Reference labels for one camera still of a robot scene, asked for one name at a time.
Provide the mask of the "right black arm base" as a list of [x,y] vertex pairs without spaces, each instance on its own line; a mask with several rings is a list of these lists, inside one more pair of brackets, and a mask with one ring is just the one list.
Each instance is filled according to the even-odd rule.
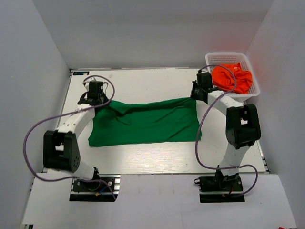
[[216,170],[213,176],[200,176],[194,180],[199,186],[201,203],[238,203],[245,202],[244,189],[240,175],[224,176]]

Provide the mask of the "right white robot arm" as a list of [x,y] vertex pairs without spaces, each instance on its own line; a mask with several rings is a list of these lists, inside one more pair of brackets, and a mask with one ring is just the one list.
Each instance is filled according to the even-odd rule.
[[199,158],[199,133],[209,111],[214,107],[226,117],[225,136],[228,142],[226,153],[217,169],[228,170],[229,173],[235,174],[242,167],[241,162],[245,153],[261,137],[257,108],[254,104],[238,102],[227,92],[213,87],[212,76],[209,72],[199,72],[196,77],[197,80],[193,81],[191,98],[209,105],[197,131],[196,158]]

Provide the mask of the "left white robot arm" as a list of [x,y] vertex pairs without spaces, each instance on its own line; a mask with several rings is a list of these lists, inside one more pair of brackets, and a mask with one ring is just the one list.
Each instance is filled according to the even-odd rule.
[[66,172],[84,179],[89,190],[100,187],[101,179],[96,176],[95,167],[81,160],[78,137],[86,125],[108,104],[104,92],[84,93],[73,114],[54,131],[46,131],[43,136],[43,165],[45,168]]

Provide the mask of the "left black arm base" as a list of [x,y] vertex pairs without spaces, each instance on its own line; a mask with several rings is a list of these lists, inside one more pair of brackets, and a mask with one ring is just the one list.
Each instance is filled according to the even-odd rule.
[[94,173],[97,182],[74,179],[71,185],[70,202],[115,202],[121,183],[120,175],[100,175]]

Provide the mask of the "green t-shirt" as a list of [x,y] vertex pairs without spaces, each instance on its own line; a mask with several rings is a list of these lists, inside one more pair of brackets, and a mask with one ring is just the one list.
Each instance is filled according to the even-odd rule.
[[112,101],[93,119],[91,147],[201,139],[196,101],[177,98],[147,104]]

